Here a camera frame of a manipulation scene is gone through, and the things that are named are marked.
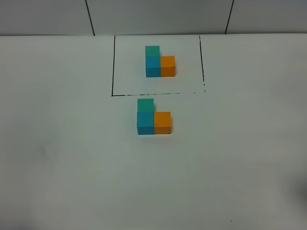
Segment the green template block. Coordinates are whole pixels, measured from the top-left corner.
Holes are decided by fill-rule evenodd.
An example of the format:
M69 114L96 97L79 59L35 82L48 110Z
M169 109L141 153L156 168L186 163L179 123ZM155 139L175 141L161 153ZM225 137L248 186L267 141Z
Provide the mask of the green template block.
M160 46L146 46L145 56L146 57L159 57L160 56Z

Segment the orange template block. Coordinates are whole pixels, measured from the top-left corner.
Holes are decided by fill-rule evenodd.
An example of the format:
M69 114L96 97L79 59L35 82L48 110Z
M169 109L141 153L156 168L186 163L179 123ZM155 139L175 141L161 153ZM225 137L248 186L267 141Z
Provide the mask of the orange template block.
M161 77L174 77L176 75L175 56L161 56Z

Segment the blue template block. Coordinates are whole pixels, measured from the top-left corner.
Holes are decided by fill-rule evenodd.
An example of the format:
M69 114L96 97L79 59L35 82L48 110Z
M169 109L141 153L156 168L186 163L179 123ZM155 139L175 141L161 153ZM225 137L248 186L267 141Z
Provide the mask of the blue template block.
M145 57L146 77L161 77L161 63L159 56Z

